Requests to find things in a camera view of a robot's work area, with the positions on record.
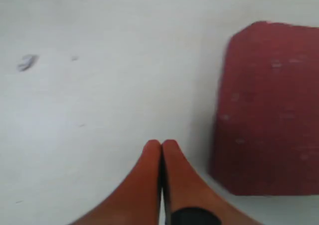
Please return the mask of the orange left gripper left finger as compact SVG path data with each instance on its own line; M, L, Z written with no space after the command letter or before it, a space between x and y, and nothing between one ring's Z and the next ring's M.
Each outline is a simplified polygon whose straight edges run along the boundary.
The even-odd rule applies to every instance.
M73 225L157 225L160 215L161 143L149 140L121 184Z

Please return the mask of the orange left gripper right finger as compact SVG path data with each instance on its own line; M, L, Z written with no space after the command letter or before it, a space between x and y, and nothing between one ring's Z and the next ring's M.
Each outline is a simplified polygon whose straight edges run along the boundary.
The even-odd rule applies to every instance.
M177 141L162 144L163 195L168 225L257 225L196 173Z

